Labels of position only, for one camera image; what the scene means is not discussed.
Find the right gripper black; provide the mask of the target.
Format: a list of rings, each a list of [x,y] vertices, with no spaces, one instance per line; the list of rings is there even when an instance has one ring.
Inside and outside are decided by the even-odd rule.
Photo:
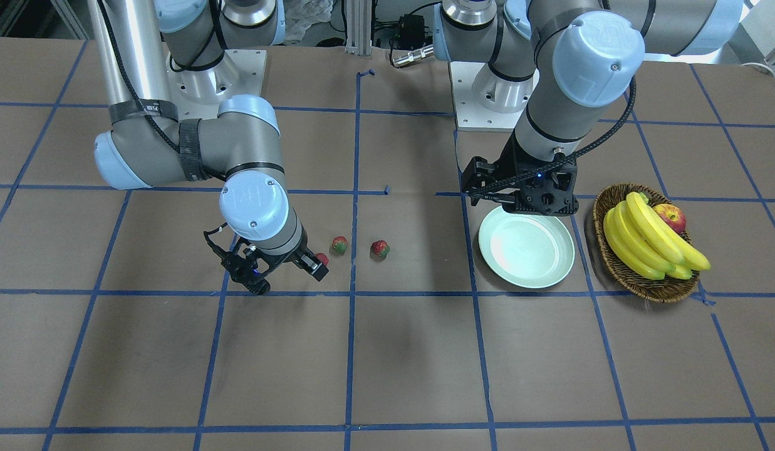
[[[232,249],[219,248],[219,260],[230,280],[254,295],[269,293],[271,285],[267,277],[285,263],[295,264],[317,281],[329,274],[329,257],[325,253],[313,253],[309,248],[303,251],[297,248],[284,255],[266,255],[250,242],[236,242]]]

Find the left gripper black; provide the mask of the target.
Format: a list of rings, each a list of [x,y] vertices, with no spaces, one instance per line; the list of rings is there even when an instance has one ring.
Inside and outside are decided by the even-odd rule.
[[[510,136],[499,158],[473,157],[460,177],[460,189],[475,206],[479,200],[499,203],[511,214],[571,216],[580,205],[573,194],[576,160],[555,151],[551,162],[537,159]]]

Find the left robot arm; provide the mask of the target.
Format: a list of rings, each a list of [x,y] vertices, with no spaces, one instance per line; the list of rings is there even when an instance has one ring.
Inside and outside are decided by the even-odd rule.
[[[647,53],[703,55],[736,32],[742,1],[442,1],[435,56],[485,63],[517,85],[539,80],[499,158],[474,157],[460,189],[507,213],[570,216],[576,160],[632,112]]]

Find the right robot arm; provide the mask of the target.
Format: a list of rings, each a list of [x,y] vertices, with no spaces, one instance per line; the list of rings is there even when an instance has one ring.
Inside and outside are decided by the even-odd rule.
[[[233,282],[266,294],[290,262],[318,281],[329,269],[308,246],[285,189],[274,108],[252,93],[233,51],[284,39],[281,1],[90,1],[112,129],[95,138],[115,189],[224,183],[219,210],[238,240],[204,239]]]

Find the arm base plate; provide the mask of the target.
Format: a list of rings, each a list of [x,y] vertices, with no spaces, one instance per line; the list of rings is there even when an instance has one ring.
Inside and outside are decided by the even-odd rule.
[[[539,81],[539,72],[524,81],[508,81],[487,63],[452,62],[450,78],[459,129],[510,132]]]
[[[175,105],[178,118],[214,119],[219,105],[234,95],[261,95],[267,62],[264,49],[227,49],[224,59],[206,71],[173,71],[165,49],[164,85],[156,86],[152,99]]]

